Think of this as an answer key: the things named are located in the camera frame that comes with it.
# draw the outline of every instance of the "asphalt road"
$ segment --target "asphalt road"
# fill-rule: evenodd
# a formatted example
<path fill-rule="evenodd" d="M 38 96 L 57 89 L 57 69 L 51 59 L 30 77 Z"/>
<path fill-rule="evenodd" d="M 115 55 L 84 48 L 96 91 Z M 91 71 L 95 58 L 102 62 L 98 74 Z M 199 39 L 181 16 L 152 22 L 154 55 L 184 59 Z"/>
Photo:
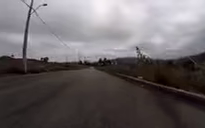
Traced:
<path fill-rule="evenodd" d="M 0 128 L 205 128 L 205 107 L 97 71 L 0 78 Z"/>

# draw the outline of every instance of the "dry grass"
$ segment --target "dry grass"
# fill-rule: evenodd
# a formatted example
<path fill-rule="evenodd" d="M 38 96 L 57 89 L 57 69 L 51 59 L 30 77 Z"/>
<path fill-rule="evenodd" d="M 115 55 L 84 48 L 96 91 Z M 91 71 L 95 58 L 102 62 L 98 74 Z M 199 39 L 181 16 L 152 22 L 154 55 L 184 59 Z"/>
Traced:
<path fill-rule="evenodd" d="M 45 63 L 37 60 L 28 60 L 28 73 L 41 73 L 59 70 L 82 69 L 86 66 L 78 64 L 64 63 Z M 21 59 L 1 59 L 0 58 L 0 75 L 3 74 L 23 74 L 23 65 Z"/>
<path fill-rule="evenodd" d="M 205 71 L 190 71 L 168 65 L 107 66 L 99 69 L 135 77 L 141 76 L 155 83 L 205 94 Z"/>

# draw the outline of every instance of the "field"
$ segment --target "field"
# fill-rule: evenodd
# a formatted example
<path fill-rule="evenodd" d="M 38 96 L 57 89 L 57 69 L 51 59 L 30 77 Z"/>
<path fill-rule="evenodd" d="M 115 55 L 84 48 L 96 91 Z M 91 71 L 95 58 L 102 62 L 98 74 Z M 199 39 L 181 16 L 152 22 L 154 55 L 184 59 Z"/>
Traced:
<path fill-rule="evenodd" d="M 28 60 L 28 73 L 41 73 L 59 70 L 76 70 L 85 68 L 84 65 L 77 63 L 55 63 L 43 62 L 40 60 Z M 9 57 L 0 57 L 0 75 L 23 74 L 22 59 L 13 59 Z"/>

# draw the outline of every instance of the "cloud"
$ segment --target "cloud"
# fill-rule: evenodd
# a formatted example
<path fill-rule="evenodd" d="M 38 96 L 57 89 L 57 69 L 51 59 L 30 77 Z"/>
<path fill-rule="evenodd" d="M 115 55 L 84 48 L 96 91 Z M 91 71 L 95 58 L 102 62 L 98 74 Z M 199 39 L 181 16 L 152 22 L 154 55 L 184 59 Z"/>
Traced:
<path fill-rule="evenodd" d="M 35 7 L 42 2 L 41 17 L 72 49 L 33 15 L 29 57 L 134 56 L 135 46 L 153 58 L 205 51 L 205 0 L 40 0 Z M 21 56 L 26 13 L 20 0 L 0 0 L 0 55 Z"/>

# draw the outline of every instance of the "street light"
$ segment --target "street light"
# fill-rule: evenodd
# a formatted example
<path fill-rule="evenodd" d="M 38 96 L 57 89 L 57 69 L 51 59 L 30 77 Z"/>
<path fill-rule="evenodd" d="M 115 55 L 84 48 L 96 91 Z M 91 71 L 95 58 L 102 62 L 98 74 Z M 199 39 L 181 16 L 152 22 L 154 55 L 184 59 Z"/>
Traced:
<path fill-rule="evenodd" d="M 29 11 L 27 14 L 26 26 L 24 30 L 24 39 L 23 39 L 23 66 L 24 66 L 24 73 L 27 73 L 27 43 L 28 43 L 28 34 L 29 34 L 29 25 L 30 25 L 30 18 L 33 13 L 36 12 L 40 7 L 47 6 L 48 4 L 44 3 L 39 5 L 36 9 L 33 8 L 34 0 L 31 0 L 30 5 L 26 4 L 29 7 Z"/>

